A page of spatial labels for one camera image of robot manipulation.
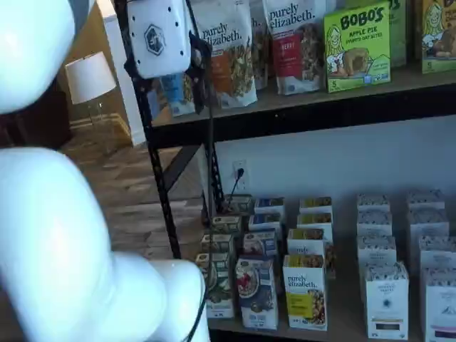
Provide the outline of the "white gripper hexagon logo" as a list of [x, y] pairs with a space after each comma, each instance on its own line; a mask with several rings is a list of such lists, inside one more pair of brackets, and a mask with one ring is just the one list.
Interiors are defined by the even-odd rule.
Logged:
[[127, 3], [133, 58], [124, 69], [132, 82], [182, 73], [190, 77], [193, 103], [200, 114], [209, 103], [210, 45], [194, 35], [182, 0], [139, 0]]

